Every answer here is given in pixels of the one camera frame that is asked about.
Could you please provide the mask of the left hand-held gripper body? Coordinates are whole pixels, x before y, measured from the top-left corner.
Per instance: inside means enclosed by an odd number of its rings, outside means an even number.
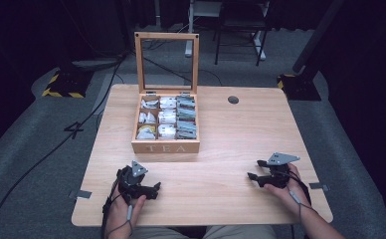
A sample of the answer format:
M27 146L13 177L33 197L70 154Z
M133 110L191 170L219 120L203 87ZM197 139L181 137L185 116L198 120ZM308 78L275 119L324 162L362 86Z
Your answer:
M131 162L131 165L117 172L118 191L126 203L142 195L153 193L149 190L149 186L141 185L146 172L147 169L135 160Z

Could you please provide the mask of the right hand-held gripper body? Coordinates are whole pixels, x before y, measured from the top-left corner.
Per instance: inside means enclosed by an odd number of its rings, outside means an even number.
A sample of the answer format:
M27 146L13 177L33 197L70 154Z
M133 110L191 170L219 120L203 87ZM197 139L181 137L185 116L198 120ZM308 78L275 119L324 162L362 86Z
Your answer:
M289 163L297 160L300 160L299 156L274 152L267 161L263 161L262 167L270 170L270 175L265 177L263 185L285 188L290 180Z

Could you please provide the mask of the person's right hand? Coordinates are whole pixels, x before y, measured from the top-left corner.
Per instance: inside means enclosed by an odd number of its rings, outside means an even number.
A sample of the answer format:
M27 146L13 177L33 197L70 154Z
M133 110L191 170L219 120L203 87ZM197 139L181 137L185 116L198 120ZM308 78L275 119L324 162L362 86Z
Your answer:
M300 218L303 209L309 209L310 204L299 184L300 176L297 168L292 163L289 163L289 175L289 182L285 188L266 184L264 189L277 197L296 218Z

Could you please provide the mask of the person's left hand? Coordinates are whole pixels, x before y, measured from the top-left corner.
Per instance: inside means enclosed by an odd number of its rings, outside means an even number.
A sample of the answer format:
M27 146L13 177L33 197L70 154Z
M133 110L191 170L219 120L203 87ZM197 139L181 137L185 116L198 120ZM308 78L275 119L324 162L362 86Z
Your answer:
M131 234L131 231L134 229L140 216L141 209L146 201L146 197L144 195L140 196L136 200L131 212L130 221L127 221L128 205L118 190L113 193L111 199L112 204L109 208L104 230L105 239L110 233L114 231L125 231Z

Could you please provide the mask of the person's left leg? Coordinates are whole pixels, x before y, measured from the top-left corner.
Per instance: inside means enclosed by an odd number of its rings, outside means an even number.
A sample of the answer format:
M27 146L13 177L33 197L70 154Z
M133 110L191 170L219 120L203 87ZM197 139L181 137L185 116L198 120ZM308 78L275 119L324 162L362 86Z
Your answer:
M165 227L135 228L130 239L184 239L185 236Z

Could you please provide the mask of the person's leg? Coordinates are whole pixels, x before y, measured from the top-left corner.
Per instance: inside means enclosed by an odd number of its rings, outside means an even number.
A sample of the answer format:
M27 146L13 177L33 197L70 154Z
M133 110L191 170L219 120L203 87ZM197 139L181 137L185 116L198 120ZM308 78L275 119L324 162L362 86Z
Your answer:
M184 239L185 236L165 227L135 228L130 239Z
M277 239L269 225L208 226L203 239Z

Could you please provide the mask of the wooden tea box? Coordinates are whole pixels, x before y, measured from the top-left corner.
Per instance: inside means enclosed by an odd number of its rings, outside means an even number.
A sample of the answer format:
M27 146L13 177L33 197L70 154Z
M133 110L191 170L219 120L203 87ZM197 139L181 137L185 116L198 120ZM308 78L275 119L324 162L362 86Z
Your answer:
M199 35L192 33L153 33L153 32L135 32L135 56L137 64L137 78L139 87L139 100L136 107L135 124L132 134L131 144L135 153L197 153L200 146L200 133L199 133L199 110L198 110L198 98L197 98L197 85L198 85L198 58L199 58ZM147 40L171 40L187 42L192 47L191 55L191 77L189 78L189 86L168 86L149 84L146 79L144 61L143 44ZM163 110L161 107L157 109L143 109L140 102L142 100L152 101L160 100L161 97L174 97L177 96L189 96L193 97L196 102L196 119L194 122L197 126L197 138L187 139L178 138L175 135L174 139L160 139L158 137L158 126L160 123L158 119L158 113L161 111L176 111L175 109ZM156 117L156 123L139 123L139 113L154 114ZM151 124L156 126L155 139L136 139L138 129L141 125Z

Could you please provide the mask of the grey tape strip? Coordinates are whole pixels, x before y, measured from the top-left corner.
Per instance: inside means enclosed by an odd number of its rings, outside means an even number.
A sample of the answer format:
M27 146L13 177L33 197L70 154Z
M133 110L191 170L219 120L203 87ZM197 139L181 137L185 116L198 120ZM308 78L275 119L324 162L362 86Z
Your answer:
M320 183L320 182L310 183L309 187L311 189L322 189L323 191L329 191L330 190L330 188L329 188L329 186L327 184L323 184L323 183Z
M72 199L90 199L92 193L90 191L84 191L84 190L71 190L68 194L69 198Z

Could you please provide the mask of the stack of white tea packets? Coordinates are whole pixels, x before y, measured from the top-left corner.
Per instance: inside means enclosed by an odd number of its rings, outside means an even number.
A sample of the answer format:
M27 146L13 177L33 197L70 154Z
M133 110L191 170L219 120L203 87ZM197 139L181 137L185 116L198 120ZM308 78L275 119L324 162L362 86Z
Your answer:
M161 111L158 113L158 119L160 123L176 123L177 113L176 111Z
M160 139L174 139L176 127L173 124L160 124L158 126L158 137Z
M177 99L174 97L161 97L159 100L159 106L163 110L175 109L177 107Z

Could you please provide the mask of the person's right leg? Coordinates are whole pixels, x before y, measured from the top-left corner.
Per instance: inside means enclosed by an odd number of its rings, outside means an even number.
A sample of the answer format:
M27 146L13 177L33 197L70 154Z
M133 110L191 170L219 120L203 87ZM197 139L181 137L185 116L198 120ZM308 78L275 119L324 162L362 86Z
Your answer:
M208 226L203 239L277 239L269 225Z

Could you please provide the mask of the stack of grey tea packets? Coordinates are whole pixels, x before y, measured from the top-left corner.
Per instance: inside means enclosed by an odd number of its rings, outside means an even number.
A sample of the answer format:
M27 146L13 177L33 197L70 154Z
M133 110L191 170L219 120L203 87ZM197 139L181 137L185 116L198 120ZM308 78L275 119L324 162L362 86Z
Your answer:
M194 121L180 120L176 126L177 137L196 139L197 138L197 126Z
M196 107L196 102L193 97L177 96L176 101L178 108L194 109Z
M192 120L192 121L194 121L196 119L196 111L194 109L178 108L177 109L177 118L179 120Z

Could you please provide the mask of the black yellow striped stand base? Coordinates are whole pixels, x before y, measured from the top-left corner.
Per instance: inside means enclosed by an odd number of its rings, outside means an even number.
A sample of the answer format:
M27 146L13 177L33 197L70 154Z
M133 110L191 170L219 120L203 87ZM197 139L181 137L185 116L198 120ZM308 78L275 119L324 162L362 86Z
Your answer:
M279 75L277 76L277 86L285 93L289 101L321 100L313 81L304 80L300 75Z
M57 70L42 92L42 96L84 98L93 75L93 72L66 73Z

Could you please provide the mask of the black stand pole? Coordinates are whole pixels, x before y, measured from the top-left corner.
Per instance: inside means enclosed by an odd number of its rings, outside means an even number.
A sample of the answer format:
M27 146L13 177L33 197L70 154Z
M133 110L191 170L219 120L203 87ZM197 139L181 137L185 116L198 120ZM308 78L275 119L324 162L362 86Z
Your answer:
M292 70L295 73L300 73L302 69L307 67L310 57L315 53L317 44L321 41L323 34L328 29L343 2L344 0L333 0L329 5L312 36L292 66Z

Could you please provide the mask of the black metal chair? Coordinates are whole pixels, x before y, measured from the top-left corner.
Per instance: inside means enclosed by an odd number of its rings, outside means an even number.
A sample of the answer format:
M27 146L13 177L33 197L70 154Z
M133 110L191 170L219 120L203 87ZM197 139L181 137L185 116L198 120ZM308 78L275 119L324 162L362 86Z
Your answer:
M257 52L256 65L260 64L264 54L264 44L269 31L269 0L222 0L218 25L215 29L216 40L215 64L218 64L221 47L235 46L234 43L223 43L223 32L251 33L252 47Z

